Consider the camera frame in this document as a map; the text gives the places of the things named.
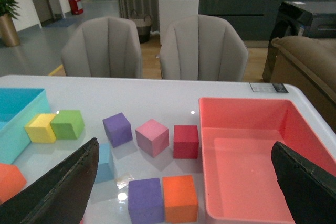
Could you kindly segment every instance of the brown sofa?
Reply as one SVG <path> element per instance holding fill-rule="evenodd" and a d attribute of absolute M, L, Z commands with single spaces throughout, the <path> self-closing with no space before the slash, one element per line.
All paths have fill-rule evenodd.
<path fill-rule="evenodd" d="M 301 89 L 336 132 L 336 39 L 275 38 L 277 59 L 270 82 Z"/>

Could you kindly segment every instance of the green block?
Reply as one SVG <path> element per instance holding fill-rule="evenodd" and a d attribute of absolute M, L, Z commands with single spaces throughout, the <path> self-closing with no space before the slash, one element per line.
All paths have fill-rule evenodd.
<path fill-rule="evenodd" d="M 79 110 L 60 110 L 50 125 L 56 139 L 78 139 L 84 129 Z"/>

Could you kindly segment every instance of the wooden floor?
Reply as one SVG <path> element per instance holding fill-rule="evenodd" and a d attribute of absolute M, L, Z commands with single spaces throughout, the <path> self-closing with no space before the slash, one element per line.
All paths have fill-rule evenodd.
<path fill-rule="evenodd" d="M 148 42 L 142 43 L 143 78 L 161 79 L 160 60 L 157 55 L 160 52 L 160 35 L 152 34 Z M 267 48 L 249 48 L 249 60 L 243 77 L 243 82 L 263 82 L 262 75 L 267 57 Z M 62 66 L 55 69 L 50 76 L 65 76 Z"/>

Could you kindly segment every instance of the black appliance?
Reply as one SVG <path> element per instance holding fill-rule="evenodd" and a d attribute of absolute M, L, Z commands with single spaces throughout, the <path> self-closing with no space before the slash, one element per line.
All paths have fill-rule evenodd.
<path fill-rule="evenodd" d="M 268 43 L 267 59 L 263 79 L 269 82 L 276 61 L 277 48 L 272 46 L 274 38 L 297 35 L 309 38 L 336 38 L 336 2 L 281 3 L 274 29 Z"/>

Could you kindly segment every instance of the potted plant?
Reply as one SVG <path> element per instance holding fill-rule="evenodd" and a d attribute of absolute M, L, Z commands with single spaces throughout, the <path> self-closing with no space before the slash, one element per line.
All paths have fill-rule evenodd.
<path fill-rule="evenodd" d="M 17 19 L 16 0 L 0 0 L 0 34 L 7 47 L 20 45 L 12 18 Z"/>

